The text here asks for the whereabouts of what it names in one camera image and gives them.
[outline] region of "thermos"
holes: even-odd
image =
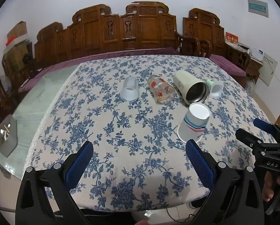
[[[188,105],[203,103],[209,95],[208,85],[184,70],[175,73],[173,82]]]

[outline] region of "human hand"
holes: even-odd
[[[280,185],[280,176],[276,179],[277,184]],[[265,178],[264,178],[264,187],[262,190],[262,199],[265,202],[268,202],[272,199],[274,196],[274,191],[272,189],[273,185],[273,178],[269,171],[266,172]]]
[[[137,222],[135,225],[149,225],[149,223],[146,220],[141,220]]]

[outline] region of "blue gripper pad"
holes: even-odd
[[[273,134],[274,133],[274,130],[273,130],[273,126],[271,124],[268,124],[266,122],[264,122],[263,120],[261,119],[255,119],[253,121],[253,125],[263,131],[265,131],[266,133],[268,134]]]
[[[215,186],[215,174],[203,157],[203,152],[194,140],[186,143],[186,155],[195,169],[202,185],[210,190]]]
[[[65,187],[69,192],[71,189],[75,189],[78,185],[78,182],[81,179],[87,165],[89,164],[93,156],[93,145],[90,141],[86,141],[79,151],[75,154],[71,154],[65,162],[69,161],[69,168],[65,169]]]

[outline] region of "electrical panel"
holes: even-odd
[[[263,67],[260,68],[259,77],[267,86],[269,86],[274,76],[275,69],[277,67],[277,61],[275,61],[272,57],[264,53],[262,63]]]

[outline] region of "white wall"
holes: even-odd
[[[268,3],[269,18],[248,12],[247,0],[7,0],[0,9],[0,73],[1,59],[7,33],[19,21],[27,23],[28,34],[37,42],[39,30],[52,22],[61,22],[66,28],[79,9],[104,3],[112,13],[125,13],[125,7],[133,1],[160,1],[169,7],[169,13],[177,17],[177,29],[182,33],[182,19],[192,8],[201,8],[215,13],[225,31],[236,34],[239,41],[263,49],[278,61],[276,74],[280,79],[280,9],[274,0]],[[261,80],[256,93],[277,118],[280,114],[280,82],[273,78],[269,87]]]

